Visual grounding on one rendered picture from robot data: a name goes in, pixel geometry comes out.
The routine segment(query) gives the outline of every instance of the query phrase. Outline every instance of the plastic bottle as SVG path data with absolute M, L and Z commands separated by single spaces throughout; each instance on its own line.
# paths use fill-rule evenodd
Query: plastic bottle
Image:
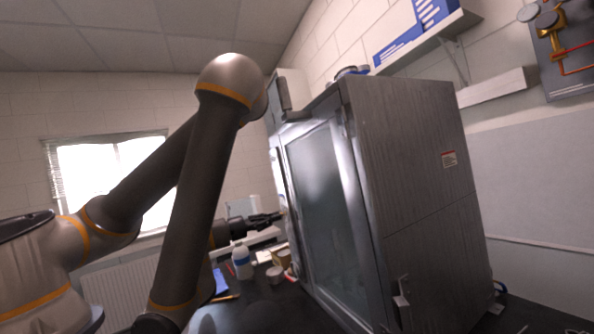
M 250 279 L 253 276 L 253 267 L 250 262 L 250 250 L 241 241 L 235 242 L 235 248 L 231 253 L 231 259 L 235 266 L 235 273 L 238 280 Z

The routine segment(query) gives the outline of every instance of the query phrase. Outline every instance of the metal cabinet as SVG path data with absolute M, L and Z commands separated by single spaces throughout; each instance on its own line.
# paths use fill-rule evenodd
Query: metal cabinet
M 453 85 L 345 75 L 305 109 L 269 134 L 303 288 L 351 333 L 468 333 L 494 290 Z

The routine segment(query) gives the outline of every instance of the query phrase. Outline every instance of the ceiling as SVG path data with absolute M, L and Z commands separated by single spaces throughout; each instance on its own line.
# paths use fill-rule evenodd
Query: ceiling
M 200 73 L 226 52 L 270 74 L 312 0 L 0 0 L 0 71 Z

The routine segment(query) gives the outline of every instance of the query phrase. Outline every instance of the white container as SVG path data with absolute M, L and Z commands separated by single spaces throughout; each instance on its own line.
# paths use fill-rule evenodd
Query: white container
M 250 250 L 241 241 L 235 243 L 231 253 L 231 260 L 235 266 L 235 273 L 238 280 L 250 279 L 253 276 L 253 267 L 250 261 Z

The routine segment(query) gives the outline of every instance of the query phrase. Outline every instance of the sticker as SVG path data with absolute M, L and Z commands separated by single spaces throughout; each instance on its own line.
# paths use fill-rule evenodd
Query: sticker
M 458 164 L 458 159 L 456 159 L 456 151 L 451 150 L 442 153 L 442 163 L 444 164 L 444 169 L 447 167 L 456 166 Z

